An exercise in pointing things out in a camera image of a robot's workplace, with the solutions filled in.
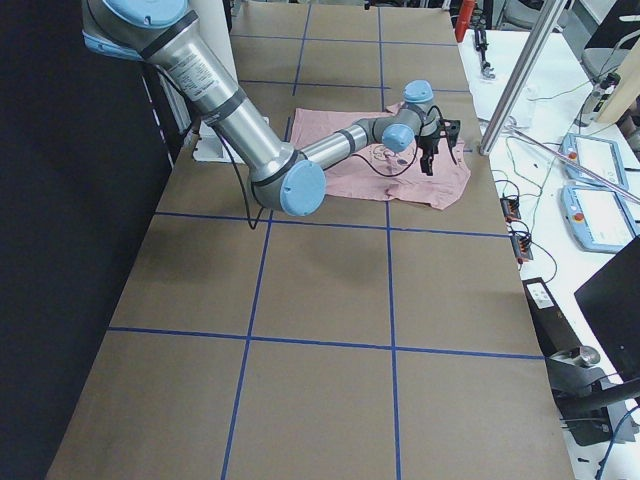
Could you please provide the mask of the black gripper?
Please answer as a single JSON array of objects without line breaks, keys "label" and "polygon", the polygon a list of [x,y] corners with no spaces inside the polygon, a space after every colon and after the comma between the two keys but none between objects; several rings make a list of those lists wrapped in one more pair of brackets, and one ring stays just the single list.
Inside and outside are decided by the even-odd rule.
[{"label": "black gripper", "polygon": [[438,119],[433,125],[435,129],[431,133],[418,137],[418,147],[422,150],[420,167],[421,171],[427,176],[434,175],[433,162],[435,155],[439,152],[440,141],[445,141],[447,150],[452,154],[460,133],[459,120]]}]

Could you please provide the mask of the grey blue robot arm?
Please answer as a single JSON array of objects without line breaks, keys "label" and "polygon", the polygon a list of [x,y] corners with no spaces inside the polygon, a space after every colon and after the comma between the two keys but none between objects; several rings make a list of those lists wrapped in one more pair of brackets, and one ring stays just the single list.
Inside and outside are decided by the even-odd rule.
[{"label": "grey blue robot arm", "polygon": [[430,175],[439,146],[453,148],[460,123],[446,119],[431,85],[414,80],[391,117],[359,119],[309,146],[281,140],[203,38],[191,1],[85,1],[86,47],[98,54],[159,68],[203,122],[222,136],[249,169],[247,191],[263,207],[306,216],[322,204],[327,169],[372,144],[399,153],[410,144],[422,151],[421,171]]}]

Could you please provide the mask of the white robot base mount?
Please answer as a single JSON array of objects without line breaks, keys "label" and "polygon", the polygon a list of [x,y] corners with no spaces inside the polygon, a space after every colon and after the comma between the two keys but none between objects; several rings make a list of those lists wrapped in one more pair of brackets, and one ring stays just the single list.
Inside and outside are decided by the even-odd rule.
[{"label": "white robot base mount", "polygon": [[[190,5],[199,16],[202,39],[236,79],[234,57],[230,41],[231,7],[229,1],[193,0]],[[199,127],[199,137],[194,158],[196,161],[227,161],[228,155],[215,132],[205,125]]]}]

